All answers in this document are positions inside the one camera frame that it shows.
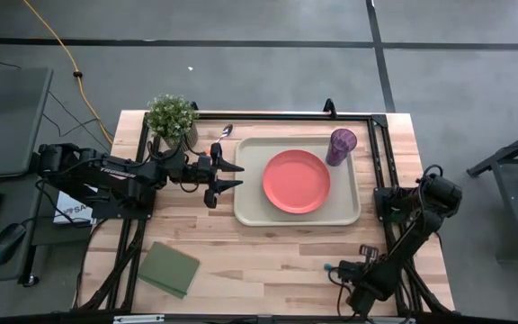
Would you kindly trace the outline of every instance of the green notebook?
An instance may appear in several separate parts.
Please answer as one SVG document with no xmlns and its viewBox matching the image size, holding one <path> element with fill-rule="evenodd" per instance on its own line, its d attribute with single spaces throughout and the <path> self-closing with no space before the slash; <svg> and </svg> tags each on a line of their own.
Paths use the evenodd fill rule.
<svg viewBox="0 0 518 324">
<path fill-rule="evenodd" d="M 155 242 L 139 267 L 138 277 L 182 299 L 191 286 L 199 263 L 196 258 Z"/>
</svg>

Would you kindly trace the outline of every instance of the beige tray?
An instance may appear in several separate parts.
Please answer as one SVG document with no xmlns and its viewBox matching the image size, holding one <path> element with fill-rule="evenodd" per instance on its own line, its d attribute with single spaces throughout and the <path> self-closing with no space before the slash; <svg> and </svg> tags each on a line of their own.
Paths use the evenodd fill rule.
<svg viewBox="0 0 518 324">
<path fill-rule="evenodd" d="M 235 152 L 235 163 L 244 167 L 236 180 L 235 216 L 248 226 L 327 226 L 353 224 L 361 214 L 361 202 L 355 177 L 353 156 L 340 166 L 327 166 L 331 188 L 327 200 L 316 211 L 290 214 L 275 207 L 263 191 L 263 171 L 267 162 L 288 149 L 304 149 L 325 161 L 328 137 L 248 138 Z"/>
</svg>

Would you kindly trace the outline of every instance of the butcher block tabletop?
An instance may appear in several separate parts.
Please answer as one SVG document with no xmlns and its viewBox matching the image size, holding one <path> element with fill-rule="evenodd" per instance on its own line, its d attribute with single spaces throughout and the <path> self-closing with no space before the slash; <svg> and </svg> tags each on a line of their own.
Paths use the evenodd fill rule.
<svg viewBox="0 0 518 324">
<path fill-rule="evenodd" d="M 123 111 L 112 147 L 112 155 L 134 159 L 144 111 Z M 387 114 L 399 182 L 415 187 L 423 173 L 411 116 Z M 198 273 L 184 299 L 176 298 L 140 279 L 137 280 L 132 312 L 191 314 L 336 315 L 339 287 L 330 283 L 324 264 L 340 260 L 363 261 L 361 244 L 386 251 L 383 228 L 372 200 L 376 187 L 367 125 L 362 121 L 197 121 L 203 151 L 232 123 L 233 132 L 221 141 L 224 159 L 233 162 L 237 143 L 250 137 L 330 136 L 334 129 L 347 128 L 358 138 L 353 162 L 362 204 L 361 217 L 349 226 L 337 227 L 247 227 L 233 212 L 233 190 L 224 192 L 216 209 L 203 203 L 202 185 L 185 193 L 169 183 L 157 192 L 153 217 L 147 222 L 142 258 L 154 242 L 161 242 L 201 261 Z M 387 164 L 379 130 L 377 138 L 382 165 Z M 161 150 L 165 150 L 162 141 Z M 220 173 L 221 179 L 234 179 Z M 389 175 L 383 177 L 389 186 Z M 122 220 L 106 221 L 89 245 L 81 285 L 80 301 L 86 302 L 113 267 Z M 415 255 L 415 267 L 439 301 L 453 308 L 451 290 L 441 245 L 432 236 Z M 121 277 L 120 298 L 128 273 Z M 342 301 L 343 315 L 353 311 Z M 377 301 L 372 316 L 395 316 L 395 298 Z"/>
</svg>

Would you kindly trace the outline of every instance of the spoon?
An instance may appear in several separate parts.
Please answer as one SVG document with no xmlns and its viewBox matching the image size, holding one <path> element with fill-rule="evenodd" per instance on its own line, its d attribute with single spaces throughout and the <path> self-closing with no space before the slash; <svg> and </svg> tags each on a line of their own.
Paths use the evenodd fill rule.
<svg viewBox="0 0 518 324">
<path fill-rule="evenodd" d="M 233 124 L 228 124 L 227 126 L 225 126 L 225 128 L 223 129 L 223 131 L 221 132 L 221 136 L 219 137 L 219 139 L 217 139 L 215 142 L 216 143 L 219 143 L 219 141 L 221 139 L 223 139 L 224 137 L 227 137 L 229 136 L 229 134 L 231 133 L 231 131 L 233 131 Z"/>
</svg>

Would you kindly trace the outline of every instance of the purple cup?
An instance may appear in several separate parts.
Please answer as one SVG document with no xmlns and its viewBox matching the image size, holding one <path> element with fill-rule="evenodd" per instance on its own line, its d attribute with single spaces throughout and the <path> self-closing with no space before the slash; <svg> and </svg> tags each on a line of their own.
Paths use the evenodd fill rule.
<svg viewBox="0 0 518 324">
<path fill-rule="evenodd" d="M 347 129 L 335 130 L 329 140 L 329 148 L 327 149 L 325 161 L 329 166 L 337 167 L 356 146 L 357 137 L 352 131 Z"/>
</svg>

